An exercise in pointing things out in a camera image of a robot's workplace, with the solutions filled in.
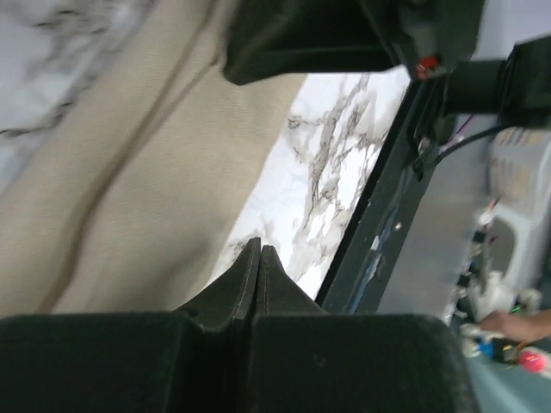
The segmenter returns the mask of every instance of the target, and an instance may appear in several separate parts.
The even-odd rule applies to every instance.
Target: red ball
[[[518,364],[531,373],[541,373],[547,365],[547,359],[541,354],[526,350],[520,354]]]

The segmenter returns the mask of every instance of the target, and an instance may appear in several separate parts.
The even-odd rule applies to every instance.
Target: white marble surface
[[[0,195],[154,0],[0,0]]]
[[[211,281],[260,237],[314,298],[408,84],[401,68],[308,76]]]
[[[154,1],[0,0],[0,196]],[[315,296],[408,82],[401,69],[307,78],[212,280],[257,236]]]

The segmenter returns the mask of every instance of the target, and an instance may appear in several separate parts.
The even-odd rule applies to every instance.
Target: human hand
[[[494,311],[480,322],[480,329],[497,331],[515,342],[536,340],[536,328],[530,318],[503,311]]]

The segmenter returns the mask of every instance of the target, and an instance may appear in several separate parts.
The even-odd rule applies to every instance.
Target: cable
[[[480,133],[476,133],[475,135],[469,136],[468,138],[464,138],[464,140],[458,142],[457,144],[449,147],[445,151],[441,152],[434,160],[434,166],[437,166],[442,160],[444,160],[446,157],[454,153],[455,151],[460,150],[461,148],[467,146],[468,144],[483,139],[490,135],[495,135],[496,133],[500,133],[504,129],[507,129],[509,126],[507,125],[501,125],[501,126],[495,126],[491,127],[489,129],[486,129],[485,131],[482,131]]]

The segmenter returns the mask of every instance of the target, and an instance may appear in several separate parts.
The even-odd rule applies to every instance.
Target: fold in cloth
[[[160,0],[0,201],[0,316],[171,310],[207,283],[304,76],[221,75],[235,1]]]

